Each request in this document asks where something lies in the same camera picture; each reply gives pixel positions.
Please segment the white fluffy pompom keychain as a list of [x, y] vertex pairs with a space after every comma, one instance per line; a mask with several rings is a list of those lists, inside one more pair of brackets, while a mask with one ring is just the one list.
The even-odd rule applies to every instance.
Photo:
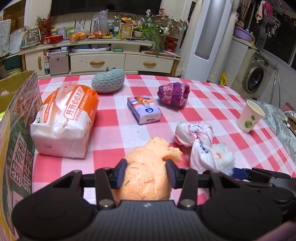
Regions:
[[214, 170], [231, 176], [235, 166], [234, 153], [228, 150], [225, 143], [213, 144], [211, 151], [214, 155]]

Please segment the orange towel cloth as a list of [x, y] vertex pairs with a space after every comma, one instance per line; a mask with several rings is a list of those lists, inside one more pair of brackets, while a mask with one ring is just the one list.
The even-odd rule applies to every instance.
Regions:
[[122, 200], [168, 200], [172, 187], [168, 180], [166, 160], [182, 162], [179, 148], [170, 147], [160, 137], [150, 139], [125, 156], [125, 178], [119, 189], [113, 189], [116, 202]]

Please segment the bag of oranges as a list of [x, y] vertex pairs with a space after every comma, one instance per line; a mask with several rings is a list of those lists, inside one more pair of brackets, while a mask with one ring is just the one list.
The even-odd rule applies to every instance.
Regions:
[[77, 42], [88, 38], [89, 31], [84, 29], [84, 24], [79, 23], [75, 29], [68, 31], [68, 39], [71, 42]]

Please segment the purple knitted hat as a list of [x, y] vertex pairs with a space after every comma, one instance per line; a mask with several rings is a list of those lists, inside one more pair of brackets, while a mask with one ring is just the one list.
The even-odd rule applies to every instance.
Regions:
[[189, 93], [190, 87], [187, 83], [174, 82], [161, 85], [157, 95], [162, 103], [180, 108], [186, 104]]

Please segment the blue Vinda tissue box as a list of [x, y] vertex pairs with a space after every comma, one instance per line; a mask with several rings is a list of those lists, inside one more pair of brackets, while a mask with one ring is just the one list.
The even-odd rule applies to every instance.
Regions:
[[127, 106], [139, 125], [160, 121], [162, 113], [147, 95], [127, 98]]

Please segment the cardboard box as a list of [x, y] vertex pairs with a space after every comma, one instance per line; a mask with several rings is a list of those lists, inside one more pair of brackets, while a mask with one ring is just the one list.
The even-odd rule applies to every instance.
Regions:
[[42, 105], [36, 71], [1, 80], [1, 240], [16, 240], [15, 205], [32, 193], [35, 146], [30, 125]]

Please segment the red gift box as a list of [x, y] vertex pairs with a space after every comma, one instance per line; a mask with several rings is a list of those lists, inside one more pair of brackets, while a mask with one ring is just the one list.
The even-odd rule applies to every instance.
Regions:
[[63, 41], [63, 36], [62, 35], [55, 35], [55, 36], [48, 36], [48, 37], [42, 37], [41, 38], [41, 44], [46, 45], [46, 44], [57, 44], [59, 42]]

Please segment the clear plastic bag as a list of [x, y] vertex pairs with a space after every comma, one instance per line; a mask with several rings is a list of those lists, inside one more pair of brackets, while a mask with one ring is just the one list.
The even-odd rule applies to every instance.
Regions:
[[93, 30], [89, 35], [91, 39], [101, 39], [102, 37], [107, 35], [108, 33], [107, 14], [108, 14], [108, 9], [102, 10], [94, 14]]

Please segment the black flat television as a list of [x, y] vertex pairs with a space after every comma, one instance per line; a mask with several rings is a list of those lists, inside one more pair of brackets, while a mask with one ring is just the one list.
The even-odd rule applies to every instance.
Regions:
[[147, 9], [157, 13], [161, 2], [159, 0], [52, 0], [50, 12], [52, 16], [60, 16], [108, 9], [119, 13], [145, 15]]

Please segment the paper cup green print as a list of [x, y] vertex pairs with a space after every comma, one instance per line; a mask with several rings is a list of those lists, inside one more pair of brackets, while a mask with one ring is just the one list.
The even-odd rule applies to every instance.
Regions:
[[251, 100], [247, 100], [237, 125], [243, 132], [248, 133], [264, 116], [265, 113], [260, 106]]

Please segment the orange white tissue pack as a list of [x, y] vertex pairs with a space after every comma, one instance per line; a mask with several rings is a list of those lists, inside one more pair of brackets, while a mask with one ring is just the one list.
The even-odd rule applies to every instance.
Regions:
[[99, 103], [97, 92], [86, 85], [64, 84], [43, 102], [30, 134], [43, 155], [83, 159]]

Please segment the cream TV cabinet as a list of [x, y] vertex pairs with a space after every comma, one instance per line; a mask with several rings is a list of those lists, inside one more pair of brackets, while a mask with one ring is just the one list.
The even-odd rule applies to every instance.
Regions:
[[140, 72], [175, 76], [180, 57], [151, 51], [148, 40], [95, 39], [21, 50], [24, 70], [34, 70], [39, 79], [88, 75], [119, 68], [127, 74]]

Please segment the framed picture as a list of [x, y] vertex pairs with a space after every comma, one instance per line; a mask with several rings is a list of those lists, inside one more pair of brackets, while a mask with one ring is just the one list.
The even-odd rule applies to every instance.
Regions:
[[119, 33], [121, 39], [129, 39], [132, 37], [132, 32], [133, 32], [133, 24], [121, 24]]

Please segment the grey-green crochet pouch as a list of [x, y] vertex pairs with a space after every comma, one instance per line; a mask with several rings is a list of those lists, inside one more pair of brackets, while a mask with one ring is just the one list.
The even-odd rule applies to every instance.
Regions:
[[125, 81], [125, 71], [123, 69], [112, 68], [105, 72], [97, 73], [92, 81], [91, 87], [98, 93], [116, 92], [123, 86]]

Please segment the potted flower plant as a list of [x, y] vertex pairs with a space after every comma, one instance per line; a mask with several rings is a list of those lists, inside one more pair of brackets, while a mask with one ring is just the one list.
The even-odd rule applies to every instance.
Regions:
[[134, 30], [142, 32], [145, 39], [153, 42], [153, 48], [157, 54], [171, 33], [180, 34], [189, 27], [187, 20], [170, 17], [163, 8], [160, 8], [157, 14], [147, 9], [145, 16], [137, 17], [132, 23], [135, 24]]

